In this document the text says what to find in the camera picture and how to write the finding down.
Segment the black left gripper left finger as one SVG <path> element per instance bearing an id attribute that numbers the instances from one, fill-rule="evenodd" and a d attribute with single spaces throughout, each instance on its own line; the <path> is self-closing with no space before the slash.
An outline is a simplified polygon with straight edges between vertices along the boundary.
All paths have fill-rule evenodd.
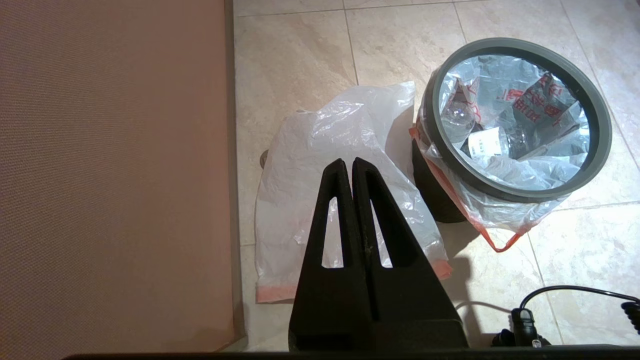
<path id="1" fill-rule="evenodd" d="M 336 199 L 343 267 L 322 265 L 330 201 Z M 373 344 L 370 294 L 350 187 L 342 159 L 323 171 L 289 321 L 291 351 L 365 351 Z"/>

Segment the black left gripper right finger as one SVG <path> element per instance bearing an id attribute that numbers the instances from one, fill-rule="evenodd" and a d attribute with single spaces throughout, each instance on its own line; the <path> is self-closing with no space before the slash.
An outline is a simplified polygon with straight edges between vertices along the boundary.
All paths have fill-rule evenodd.
<path id="1" fill-rule="evenodd" d="M 460 316 L 380 171 L 357 157 L 352 177 L 374 350 L 469 348 Z"/>

